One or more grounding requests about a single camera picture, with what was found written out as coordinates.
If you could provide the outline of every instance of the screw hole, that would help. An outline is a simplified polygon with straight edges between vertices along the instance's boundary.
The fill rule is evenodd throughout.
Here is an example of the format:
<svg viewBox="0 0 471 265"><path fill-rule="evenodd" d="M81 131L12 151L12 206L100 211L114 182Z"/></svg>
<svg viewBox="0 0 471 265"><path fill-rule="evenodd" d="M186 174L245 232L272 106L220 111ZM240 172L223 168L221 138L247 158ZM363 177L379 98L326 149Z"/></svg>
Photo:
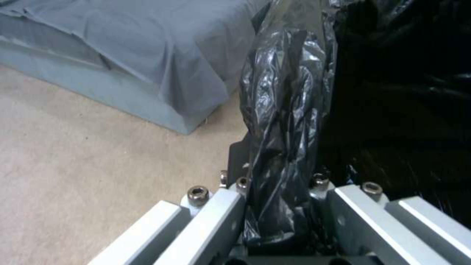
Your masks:
<svg viewBox="0 0 471 265"><path fill-rule="evenodd" d="M202 188L195 188L191 191L191 194L193 195L201 195L203 193L203 189Z"/></svg>

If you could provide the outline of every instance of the bolt head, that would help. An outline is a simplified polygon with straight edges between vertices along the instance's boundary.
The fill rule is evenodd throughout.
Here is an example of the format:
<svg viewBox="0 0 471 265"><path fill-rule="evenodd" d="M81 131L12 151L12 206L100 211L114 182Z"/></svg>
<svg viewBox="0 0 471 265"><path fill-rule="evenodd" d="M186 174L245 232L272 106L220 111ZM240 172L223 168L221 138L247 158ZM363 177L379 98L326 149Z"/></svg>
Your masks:
<svg viewBox="0 0 471 265"><path fill-rule="evenodd" d="M209 200L209 191L204 186L194 186L188 190L187 197L190 205L201 207Z"/></svg>

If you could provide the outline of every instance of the white metal bar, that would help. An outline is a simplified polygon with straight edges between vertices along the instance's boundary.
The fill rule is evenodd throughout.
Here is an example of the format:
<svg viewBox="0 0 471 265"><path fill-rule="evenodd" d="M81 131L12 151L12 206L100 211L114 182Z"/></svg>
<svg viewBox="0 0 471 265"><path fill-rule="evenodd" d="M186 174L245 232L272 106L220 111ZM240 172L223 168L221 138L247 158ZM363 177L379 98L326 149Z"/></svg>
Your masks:
<svg viewBox="0 0 471 265"><path fill-rule="evenodd" d="M152 264L190 220L188 209L160 201L89 265Z"/></svg>
<svg viewBox="0 0 471 265"><path fill-rule="evenodd" d="M226 257L240 234L244 198L219 189L162 253L156 265L208 265Z"/></svg>
<svg viewBox="0 0 471 265"><path fill-rule="evenodd" d="M357 186L340 187L327 196L346 254L372 251L386 264L449 264Z"/></svg>
<svg viewBox="0 0 471 265"><path fill-rule="evenodd" d="M471 264L471 231L422 198L393 201L386 210L452 264Z"/></svg>

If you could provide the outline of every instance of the mattress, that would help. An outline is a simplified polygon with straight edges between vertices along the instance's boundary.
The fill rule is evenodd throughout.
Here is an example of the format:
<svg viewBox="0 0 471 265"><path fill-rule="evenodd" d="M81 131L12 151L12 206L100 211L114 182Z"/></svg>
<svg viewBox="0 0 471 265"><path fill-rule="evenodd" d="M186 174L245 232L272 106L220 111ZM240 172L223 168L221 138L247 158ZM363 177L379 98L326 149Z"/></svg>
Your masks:
<svg viewBox="0 0 471 265"><path fill-rule="evenodd" d="M254 38L251 19L266 3L267 0L14 0L0 7L0 41L4 50L14 46L17 52L32 50L29 57L41 54L51 63L72 62L88 70L100 69L103 75L108 70L113 76L134 78L133 82L139 83L137 87L145 87L145 94L155 104L165 105L184 120L192 116L204 119L228 100L234 89ZM6 59L5 51L2 57L0 63L33 72L19 66L19 61L12 62L11 56ZM77 86L65 80L51 80L50 76L33 76L69 89ZM72 90L97 99L79 88ZM143 117L135 108L123 108L108 99L97 100ZM162 125L162 117L149 116L152 115L143 118ZM192 126L183 131L193 130Z"/></svg>

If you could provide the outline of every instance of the plastic wrap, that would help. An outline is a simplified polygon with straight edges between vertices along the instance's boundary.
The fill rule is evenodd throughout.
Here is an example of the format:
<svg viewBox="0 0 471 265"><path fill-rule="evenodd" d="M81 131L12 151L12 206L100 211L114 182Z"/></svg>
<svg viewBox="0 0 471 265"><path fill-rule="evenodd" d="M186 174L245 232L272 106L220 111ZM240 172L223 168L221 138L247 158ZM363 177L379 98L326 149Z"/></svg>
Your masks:
<svg viewBox="0 0 471 265"><path fill-rule="evenodd" d="M329 113L336 42L328 0L276 0L241 78L251 135L244 242L252 253L299 253L317 230L309 199Z"/></svg>

